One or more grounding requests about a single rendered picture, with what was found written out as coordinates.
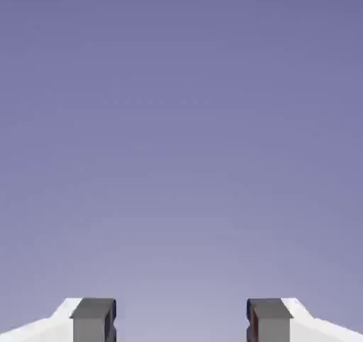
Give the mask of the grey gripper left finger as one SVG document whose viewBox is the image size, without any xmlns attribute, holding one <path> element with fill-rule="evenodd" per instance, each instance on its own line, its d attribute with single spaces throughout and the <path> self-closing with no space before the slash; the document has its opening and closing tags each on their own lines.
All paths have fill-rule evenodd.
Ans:
<svg viewBox="0 0 363 342">
<path fill-rule="evenodd" d="M 117 342 L 114 298 L 68 297 L 50 315 L 0 333 L 0 342 Z"/>
</svg>

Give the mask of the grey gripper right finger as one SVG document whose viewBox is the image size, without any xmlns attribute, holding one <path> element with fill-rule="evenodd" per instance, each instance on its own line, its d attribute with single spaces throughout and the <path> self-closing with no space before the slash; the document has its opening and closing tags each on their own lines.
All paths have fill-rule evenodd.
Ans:
<svg viewBox="0 0 363 342">
<path fill-rule="evenodd" d="M 249 298 L 246 342 L 363 342 L 363 334 L 315 318 L 295 297 Z"/>
</svg>

